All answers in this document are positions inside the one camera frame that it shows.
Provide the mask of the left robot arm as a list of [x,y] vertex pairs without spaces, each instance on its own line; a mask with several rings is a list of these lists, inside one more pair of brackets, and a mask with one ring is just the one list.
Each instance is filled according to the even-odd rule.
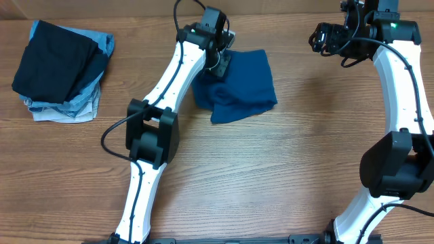
[[193,80],[225,75],[235,33],[219,9],[205,7],[200,22],[176,29],[176,49],[164,74],[143,100],[133,99],[126,118],[126,158],[131,177],[122,219],[109,243],[148,243],[151,212],[161,175],[180,141],[178,110]]

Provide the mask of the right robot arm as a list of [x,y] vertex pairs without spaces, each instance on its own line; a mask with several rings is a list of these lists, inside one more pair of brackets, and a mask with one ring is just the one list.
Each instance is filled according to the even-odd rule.
[[420,70],[421,34],[402,20],[397,1],[346,0],[344,23],[321,22],[309,45],[322,56],[338,55],[342,67],[371,60],[384,101],[384,137],[361,158],[361,188],[330,221],[318,243],[381,243],[374,229],[395,208],[433,183],[433,116]]

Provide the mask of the blue polo shirt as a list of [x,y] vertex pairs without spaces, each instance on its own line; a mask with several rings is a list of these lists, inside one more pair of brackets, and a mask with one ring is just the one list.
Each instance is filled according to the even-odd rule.
[[204,73],[192,82],[195,103],[212,112],[210,121],[223,124],[271,110],[277,104],[273,76],[263,49],[228,51],[224,77]]

